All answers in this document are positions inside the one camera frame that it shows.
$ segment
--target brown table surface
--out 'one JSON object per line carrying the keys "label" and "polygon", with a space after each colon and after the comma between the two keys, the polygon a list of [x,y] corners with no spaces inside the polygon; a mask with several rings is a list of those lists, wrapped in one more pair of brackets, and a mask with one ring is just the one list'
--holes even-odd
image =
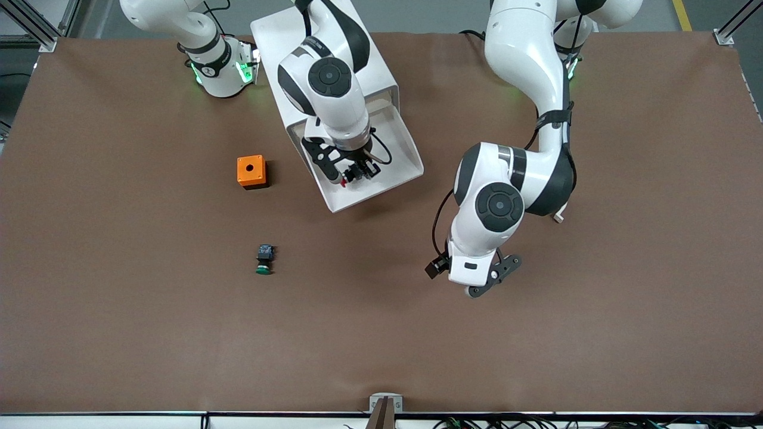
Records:
{"label": "brown table surface", "polygon": [[[0,158],[0,411],[763,408],[763,127],[733,49],[592,35],[566,221],[526,218],[522,267],[470,300],[423,271],[433,216],[533,106],[473,37],[374,38],[426,172],[338,214],[267,85],[212,98],[170,40],[41,55]],[[275,184],[247,192],[253,153]]]}

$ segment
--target green status light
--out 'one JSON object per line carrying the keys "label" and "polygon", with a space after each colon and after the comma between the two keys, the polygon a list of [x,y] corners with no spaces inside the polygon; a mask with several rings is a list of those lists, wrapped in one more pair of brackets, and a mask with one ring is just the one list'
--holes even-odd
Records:
{"label": "green status light", "polygon": [[252,67],[242,63],[236,63],[236,66],[241,75],[241,80],[243,80],[244,83],[252,82]]}
{"label": "green status light", "polygon": [[569,65],[569,68],[567,70],[567,79],[572,79],[572,77],[575,75],[575,67],[578,66],[578,61],[580,59],[575,58],[572,60],[572,63]]}
{"label": "green status light", "polygon": [[198,82],[199,85],[204,85],[201,83],[201,77],[198,75],[198,70],[196,70],[196,66],[194,66],[193,63],[191,63],[191,70],[193,70],[193,74],[196,75],[196,82]]}

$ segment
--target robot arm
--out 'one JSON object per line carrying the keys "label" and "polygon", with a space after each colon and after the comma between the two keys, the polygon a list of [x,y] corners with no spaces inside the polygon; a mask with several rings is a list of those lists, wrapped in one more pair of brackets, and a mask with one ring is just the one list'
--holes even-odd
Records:
{"label": "robot arm", "polygon": [[[628,2],[635,3],[608,0],[601,9]],[[569,6],[584,2],[562,3],[571,16],[579,16],[577,6],[574,11]],[[620,13],[623,9],[610,6],[606,10]],[[485,58],[499,77],[524,92],[538,108],[539,150],[483,142],[462,158],[454,185],[459,211],[451,224],[447,254],[433,261],[427,272],[433,277],[449,269],[449,280],[466,285],[467,295],[473,298],[521,264],[514,255],[493,260],[498,247],[519,227],[524,212],[538,216],[559,212],[575,187],[569,151],[569,81],[553,38],[559,14],[555,0],[495,0],[491,8]]]}
{"label": "robot arm", "polygon": [[331,0],[295,5],[306,16],[308,35],[278,65],[278,84],[310,116],[302,146],[332,183],[371,178],[381,171],[374,161],[386,163],[371,155],[373,129],[356,76],[369,61],[369,36]]}
{"label": "robot arm", "polygon": [[238,94],[253,79],[250,44],[223,37],[214,22],[192,12],[202,0],[120,0],[122,12],[141,30],[173,36],[191,59],[198,83],[215,97]]}
{"label": "robot arm", "polygon": [[607,28],[627,24],[641,8],[642,0],[561,0],[556,9],[556,20],[561,21],[554,30],[554,43],[559,58],[570,62],[580,53],[583,43],[594,29],[594,21]]}

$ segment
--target yellow floor line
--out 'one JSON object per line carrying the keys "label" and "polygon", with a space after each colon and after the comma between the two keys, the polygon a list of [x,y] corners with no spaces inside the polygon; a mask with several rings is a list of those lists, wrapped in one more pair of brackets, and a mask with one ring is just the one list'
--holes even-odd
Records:
{"label": "yellow floor line", "polygon": [[675,8],[675,14],[678,15],[678,22],[681,23],[681,29],[683,31],[691,31],[689,15],[686,15],[683,0],[673,0],[673,7]]}

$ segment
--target orange box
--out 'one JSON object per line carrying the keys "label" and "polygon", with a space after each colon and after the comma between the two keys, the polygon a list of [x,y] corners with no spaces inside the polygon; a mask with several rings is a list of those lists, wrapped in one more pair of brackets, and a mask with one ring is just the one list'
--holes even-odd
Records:
{"label": "orange box", "polygon": [[268,166],[262,155],[242,156],[237,162],[238,182],[244,189],[261,189],[268,183]]}

